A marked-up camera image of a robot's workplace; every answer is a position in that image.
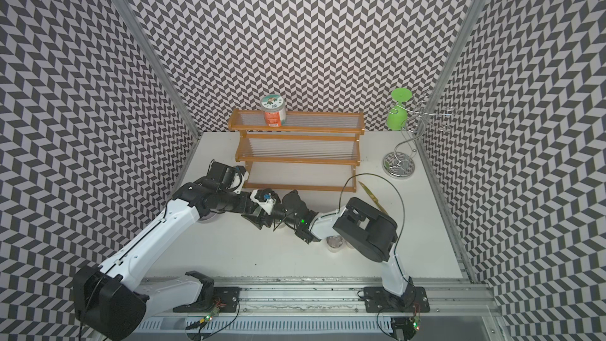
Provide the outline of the green plastic wine glass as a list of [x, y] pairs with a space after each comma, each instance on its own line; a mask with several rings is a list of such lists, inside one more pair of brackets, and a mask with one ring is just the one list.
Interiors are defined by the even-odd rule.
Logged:
[[412, 98], [412, 91], [408, 88], [396, 88], [391, 93], [391, 99], [394, 101], [394, 106], [389, 110], [387, 116], [387, 128], [392, 131], [401, 131], [406, 125], [408, 119], [408, 111], [404, 107], [405, 102]]

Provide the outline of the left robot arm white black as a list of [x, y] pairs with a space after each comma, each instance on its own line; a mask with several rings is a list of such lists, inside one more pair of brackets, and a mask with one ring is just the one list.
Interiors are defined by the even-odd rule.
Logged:
[[212, 161], [205, 177], [186, 183], [165, 208], [128, 244], [96, 267], [84, 266], [73, 278], [72, 300], [80, 325], [110, 340], [123, 340], [149, 317], [171, 310], [212, 310], [214, 280], [196, 271], [152, 284], [148, 270], [180, 235], [213, 214], [252, 213], [254, 203], [242, 192], [245, 167]]

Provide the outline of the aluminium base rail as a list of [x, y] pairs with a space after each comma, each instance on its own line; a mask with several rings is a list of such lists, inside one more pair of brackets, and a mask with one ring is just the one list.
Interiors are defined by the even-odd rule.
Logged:
[[165, 312], [144, 320], [131, 339], [227, 336], [286, 339], [360, 334], [381, 340], [509, 340], [488, 287], [461, 279], [421, 279], [402, 298], [375, 279], [228, 279], [239, 290], [234, 312]]

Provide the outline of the wooden two-tier shelf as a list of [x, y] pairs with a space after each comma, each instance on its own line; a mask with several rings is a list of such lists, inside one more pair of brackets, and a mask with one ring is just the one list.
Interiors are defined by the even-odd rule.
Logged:
[[349, 167], [356, 174], [361, 164], [361, 136], [365, 133], [362, 112], [287, 112], [286, 123], [268, 126], [262, 111], [234, 109], [228, 122], [240, 134], [235, 161], [252, 174], [260, 164], [270, 172], [264, 178], [278, 178], [277, 167], [287, 164]]

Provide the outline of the tall seed jar orange label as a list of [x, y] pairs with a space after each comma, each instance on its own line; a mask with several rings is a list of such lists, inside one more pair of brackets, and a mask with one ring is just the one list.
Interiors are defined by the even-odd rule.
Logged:
[[281, 127], [286, 120], [286, 101], [279, 94], [264, 96], [260, 101], [260, 108], [269, 127]]

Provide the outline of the seed cup front middle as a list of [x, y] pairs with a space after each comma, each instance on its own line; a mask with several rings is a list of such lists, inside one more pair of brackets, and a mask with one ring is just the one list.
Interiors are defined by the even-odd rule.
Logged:
[[331, 253], [337, 253], [346, 246], [346, 242], [341, 236], [329, 236], [325, 238], [325, 242]]

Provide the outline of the lilac bowl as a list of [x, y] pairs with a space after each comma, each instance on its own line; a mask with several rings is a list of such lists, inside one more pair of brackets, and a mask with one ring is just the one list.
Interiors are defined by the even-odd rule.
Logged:
[[208, 216], [205, 216], [204, 218], [200, 218], [198, 220], [198, 222], [201, 223], [201, 224], [208, 224], [208, 223], [217, 221], [219, 218], [220, 218], [220, 214], [211, 213]]

